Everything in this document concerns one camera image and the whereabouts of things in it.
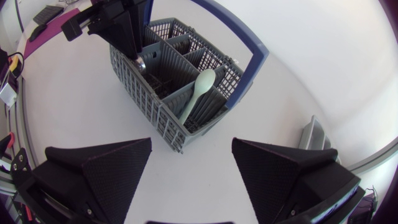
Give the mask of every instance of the black cable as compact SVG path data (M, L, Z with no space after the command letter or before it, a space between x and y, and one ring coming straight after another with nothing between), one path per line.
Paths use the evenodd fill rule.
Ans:
M74 4L74 3L78 2L78 1L79 1L79 0L74 0L74 1L72 1L72 2L70 2L70 3L68 3L68 0L58 0L58 2L64 2L64 3L67 4L68 6L71 5L71 4Z
M375 191L375 193L376 193L376 200L379 198L379 196L378 196L378 194L377 194L377 191L376 191L376 189L374 188L374 185L372 185L372 187L373 187L373 190Z
M20 74L19 74L19 75L21 75L21 74L22 74L22 71L24 70L24 66L25 66L24 55L23 55L22 53L20 53L20 52L15 52L15 53L13 53L13 54L8 55L8 57L12 57L12 56L17 55L17 54L19 54L19 55L22 57L22 68L21 68L21 72L20 72Z

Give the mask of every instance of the spoon handle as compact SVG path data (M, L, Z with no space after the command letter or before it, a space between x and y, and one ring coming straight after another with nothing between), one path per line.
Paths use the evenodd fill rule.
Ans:
M189 101L187 107L185 107L185 110L180 117L180 122L182 124L184 124L185 121L187 120L188 115L191 113L191 110L193 109L193 106L195 106L195 103L197 102L197 100L198 100L198 97L193 95L191 100Z

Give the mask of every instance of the spoon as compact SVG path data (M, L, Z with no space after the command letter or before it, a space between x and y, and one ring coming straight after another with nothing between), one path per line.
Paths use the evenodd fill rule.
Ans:
M215 80L216 73L212 69L206 69L198 75L195 80L195 89L193 91L192 98L180 117L180 122L182 124L187 120L188 115L191 113L191 110L193 109L193 106L195 106L198 98L209 91Z

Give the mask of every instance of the basket handle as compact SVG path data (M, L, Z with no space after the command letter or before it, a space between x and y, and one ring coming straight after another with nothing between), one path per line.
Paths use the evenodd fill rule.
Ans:
M257 72L260 70L262 64L267 58L269 51L261 42L261 40L253 33L253 31L247 27L246 24L244 24L232 12L228 11L222 5L218 4L214 0L192 1L211 12L226 26L228 26L243 41L243 43L253 54L249 65L243 72L241 80L235 88L235 91L225 104L227 108L231 109L237 103L239 103L244 94L249 90L254 77L257 75Z

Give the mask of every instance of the white table surface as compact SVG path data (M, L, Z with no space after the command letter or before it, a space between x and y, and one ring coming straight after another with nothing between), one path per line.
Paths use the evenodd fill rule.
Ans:
M154 14L166 7L162 2L154 3ZM90 2L77 4L82 10ZM34 27L26 28L20 51ZM315 100L272 54L242 101L187 145L184 154L173 152L146 120L113 72L109 44L87 30L72 42L62 33L50 39L27 58L22 75L27 122L40 163L48 146L151 137L152 153L125 223L257 223L231 153L232 138L297 147L311 115L325 123Z

